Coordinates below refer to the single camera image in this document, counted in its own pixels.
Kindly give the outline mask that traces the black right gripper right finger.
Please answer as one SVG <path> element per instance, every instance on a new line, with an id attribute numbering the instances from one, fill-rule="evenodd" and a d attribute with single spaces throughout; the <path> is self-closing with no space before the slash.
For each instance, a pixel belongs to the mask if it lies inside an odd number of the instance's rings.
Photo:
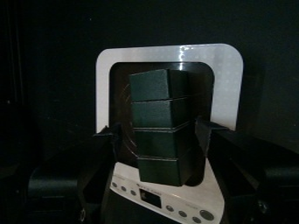
<path id="1" fill-rule="evenodd" d="M 299 224 L 299 154 L 197 120 L 197 137 L 223 191 L 226 224 Z"/>

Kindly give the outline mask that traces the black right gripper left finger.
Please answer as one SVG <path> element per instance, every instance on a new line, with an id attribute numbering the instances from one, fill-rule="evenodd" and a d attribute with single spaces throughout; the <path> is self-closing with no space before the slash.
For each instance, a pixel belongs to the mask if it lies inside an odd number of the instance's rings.
<path id="1" fill-rule="evenodd" d="M 119 124 L 48 159 L 32 172 L 23 224 L 99 224 Z"/>

